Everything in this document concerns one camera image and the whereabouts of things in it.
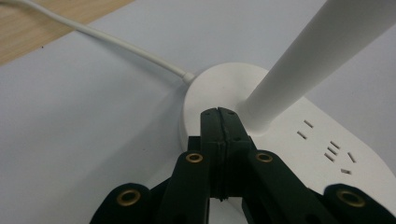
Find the white cylindrical object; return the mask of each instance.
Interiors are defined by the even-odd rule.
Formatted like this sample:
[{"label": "white cylindrical object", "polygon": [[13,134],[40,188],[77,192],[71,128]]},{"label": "white cylindrical object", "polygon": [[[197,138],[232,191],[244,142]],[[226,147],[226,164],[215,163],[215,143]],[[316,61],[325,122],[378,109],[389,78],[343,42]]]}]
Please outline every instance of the white cylindrical object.
[{"label": "white cylindrical object", "polygon": [[396,22],[395,0],[329,0],[239,106],[254,133]]}]

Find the white cable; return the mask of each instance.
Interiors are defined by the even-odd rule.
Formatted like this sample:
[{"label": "white cable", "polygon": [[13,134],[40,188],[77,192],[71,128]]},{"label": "white cable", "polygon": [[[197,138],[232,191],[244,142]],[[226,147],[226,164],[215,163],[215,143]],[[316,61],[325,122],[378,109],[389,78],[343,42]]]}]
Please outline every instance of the white cable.
[{"label": "white cable", "polygon": [[67,26],[70,26],[70,27],[72,27],[72,28],[84,33],[84,34],[94,36],[94,37],[96,37],[98,39],[101,39],[101,40],[104,40],[106,42],[112,43],[114,45],[120,46],[120,47],[122,47],[124,49],[128,49],[129,51],[133,52],[134,54],[136,54],[136,55],[138,55],[138,56],[140,56],[140,57],[142,57],[144,59],[147,59],[147,60],[151,61],[152,63],[156,63],[159,66],[161,66],[161,67],[171,71],[172,73],[178,75],[179,77],[181,77],[183,79],[183,81],[187,85],[190,85],[192,83],[192,81],[194,80],[194,78],[195,78],[194,74],[189,73],[189,72],[185,72],[185,71],[183,71],[183,69],[181,69],[181,68],[179,68],[179,67],[177,67],[177,66],[175,66],[175,65],[173,65],[173,64],[171,64],[171,63],[169,63],[167,61],[165,61],[164,59],[162,59],[162,58],[160,58],[160,57],[158,57],[158,56],[156,56],[156,55],[154,55],[152,53],[149,53],[149,52],[147,52],[147,51],[145,51],[145,50],[143,50],[143,49],[141,49],[141,48],[139,48],[137,46],[129,44],[126,41],[118,39],[115,36],[108,35],[108,34],[102,32],[102,31],[96,30],[94,28],[91,28],[91,27],[89,27],[87,25],[78,23],[76,21],[71,21],[71,20],[69,20],[69,19],[67,19],[67,18],[65,18],[63,16],[60,16],[58,14],[55,14],[55,13],[49,11],[48,9],[40,6],[37,3],[31,2],[31,1],[28,1],[28,0],[0,0],[0,2],[24,4],[24,5],[28,6],[28,7],[31,7],[33,9],[35,9],[35,10],[37,10],[37,11],[39,11],[39,12],[45,14],[45,15],[47,15],[48,17],[50,17],[50,18],[52,18],[52,19],[54,19],[54,20],[56,20],[56,21],[58,21],[60,23],[63,23],[65,25],[67,25]]}]

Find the white round base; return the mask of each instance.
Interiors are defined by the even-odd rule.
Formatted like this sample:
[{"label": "white round base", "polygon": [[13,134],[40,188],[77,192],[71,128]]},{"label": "white round base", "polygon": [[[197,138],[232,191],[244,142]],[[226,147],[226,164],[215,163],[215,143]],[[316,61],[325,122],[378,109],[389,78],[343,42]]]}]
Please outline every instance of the white round base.
[{"label": "white round base", "polygon": [[[224,63],[204,71],[186,94],[180,142],[200,135],[200,114],[213,107],[241,112],[243,103],[267,74],[246,63]],[[244,124],[257,148],[275,152],[310,189],[336,183],[357,187],[396,214],[396,179],[388,166],[356,136],[304,97],[280,114],[265,134]]]}]

